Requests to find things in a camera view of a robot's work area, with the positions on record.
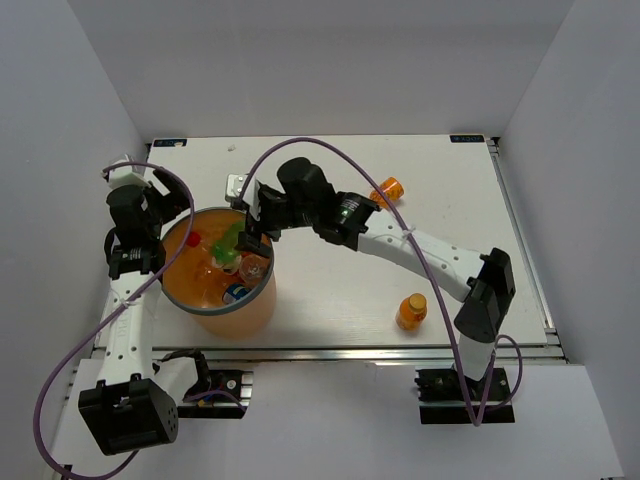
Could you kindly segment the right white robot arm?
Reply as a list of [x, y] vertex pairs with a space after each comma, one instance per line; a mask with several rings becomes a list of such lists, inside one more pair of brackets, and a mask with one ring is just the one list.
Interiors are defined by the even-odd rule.
[[311, 228], [328, 243], [388, 260], [423, 277], [433, 275], [461, 307], [453, 324], [459, 332], [459, 361], [453, 390], [472, 399], [488, 385], [488, 367], [502, 322], [515, 296], [510, 256], [466, 250], [409, 228], [393, 213], [354, 192], [337, 191], [323, 170], [304, 157], [285, 162], [274, 189], [245, 175], [229, 175], [225, 198], [245, 212], [237, 247], [263, 258], [284, 230]]

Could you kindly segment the clear bottle red cap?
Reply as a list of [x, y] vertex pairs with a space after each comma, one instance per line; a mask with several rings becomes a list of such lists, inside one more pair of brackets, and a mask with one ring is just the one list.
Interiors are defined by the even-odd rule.
[[221, 272], [223, 272], [224, 274], [227, 275], [233, 275], [238, 271], [238, 268], [240, 266], [241, 263], [241, 255], [237, 258], [236, 262], [234, 264], [225, 266], [225, 267], [219, 267], [217, 265], [214, 264], [214, 260], [213, 257], [211, 255], [210, 249], [213, 246], [213, 243], [215, 242], [209, 242], [203, 234], [196, 232], [196, 231], [192, 231], [189, 233], [187, 241], [186, 241], [186, 246], [188, 247], [188, 251], [189, 252], [194, 252], [195, 254], [198, 255], [198, 258], [204, 262], [204, 264], [207, 267], [211, 267], [214, 269], [217, 269]]

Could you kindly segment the orange juice bottle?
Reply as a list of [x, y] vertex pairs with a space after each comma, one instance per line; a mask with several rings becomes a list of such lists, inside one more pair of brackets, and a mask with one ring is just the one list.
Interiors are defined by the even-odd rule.
[[404, 187], [395, 177], [388, 177], [378, 185], [378, 189], [373, 189], [369, 198], [377, 203], [383, 203], [383, 198], [379, 193], [381, 190], [392, 202], [400, 200], [404, 196]]
[[427, 299], [421, 293], [413, 293], [399, 305], [395, 321], [404, 331], [418, 330], [427, 316]]

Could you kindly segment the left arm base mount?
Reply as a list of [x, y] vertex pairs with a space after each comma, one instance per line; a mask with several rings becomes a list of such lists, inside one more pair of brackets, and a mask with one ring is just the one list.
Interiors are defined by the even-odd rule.
[[248, 410], [252, 373], [213, 367], [199, 349], [166, 354], [154, 372], [173, 396], [180, 419], [242, 419]]

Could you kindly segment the green plastic bottle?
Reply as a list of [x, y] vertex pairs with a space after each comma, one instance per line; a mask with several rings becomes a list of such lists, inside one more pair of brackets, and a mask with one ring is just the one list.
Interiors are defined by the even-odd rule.
[[225, 267], [234, 264], [241, 253], [236, 249], [238, 235], [244, 230], [244, 222], [232, 224], [224, 234], [213, 243], [210, 249], [214, 264]]

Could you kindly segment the clear bottle blue label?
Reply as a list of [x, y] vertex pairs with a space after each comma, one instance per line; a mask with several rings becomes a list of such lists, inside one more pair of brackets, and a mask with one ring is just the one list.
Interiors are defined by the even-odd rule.
[[259, 255], [249, 254], [242, 257], [238, 274], [248, 287], [258, 285], [266, 275], [270, 260]]

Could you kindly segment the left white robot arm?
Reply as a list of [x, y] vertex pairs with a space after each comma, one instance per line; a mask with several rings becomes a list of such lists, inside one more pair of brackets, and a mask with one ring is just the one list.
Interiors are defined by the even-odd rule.
[[105, 177], [113, 221], [104, 251], [110, 279], [109, 332], [95, 387], [79, 395], [78, 409], [107, 456], [169, 444], [179, 430], [178, 407], [211, 387], [203, 354], [182, 350], [153, 360], [152, 334], [165, 268], [171, 264], [162, 227], [193, 209], [186, 185], [164, 169], [155, 183], [135, 168]]

